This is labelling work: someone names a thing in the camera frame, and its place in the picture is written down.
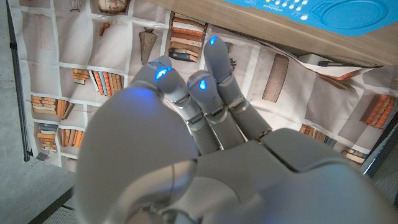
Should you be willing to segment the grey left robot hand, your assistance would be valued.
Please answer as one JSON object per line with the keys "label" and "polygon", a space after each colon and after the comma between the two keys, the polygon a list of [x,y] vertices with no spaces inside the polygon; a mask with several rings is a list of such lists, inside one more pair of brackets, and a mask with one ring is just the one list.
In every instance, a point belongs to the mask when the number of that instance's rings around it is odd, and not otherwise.
{"label": "grey left robot hand", "polygon": [[145,64],[89,122],[80,223],[396,223],[397,209],[326,144],[273,130],[241,93],[225,42],[184,80]]}

